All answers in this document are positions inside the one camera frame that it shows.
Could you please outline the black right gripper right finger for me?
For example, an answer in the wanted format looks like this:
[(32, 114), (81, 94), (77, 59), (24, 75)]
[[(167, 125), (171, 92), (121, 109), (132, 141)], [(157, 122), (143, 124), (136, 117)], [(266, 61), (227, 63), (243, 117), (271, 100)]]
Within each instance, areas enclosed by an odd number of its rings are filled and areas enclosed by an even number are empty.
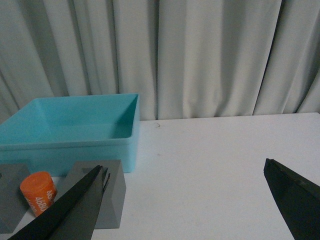
[(264, 177), (295, 240), (320, 238), (320, 187), (274, 159), (267, 158)]

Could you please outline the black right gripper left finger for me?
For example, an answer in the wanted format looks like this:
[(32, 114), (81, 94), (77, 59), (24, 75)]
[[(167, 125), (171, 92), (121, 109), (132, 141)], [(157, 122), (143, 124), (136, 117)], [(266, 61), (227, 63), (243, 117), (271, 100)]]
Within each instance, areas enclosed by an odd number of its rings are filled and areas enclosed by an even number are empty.
[(11, 240), (90, 240), (106, 188), (107, 171), (94, 167)]

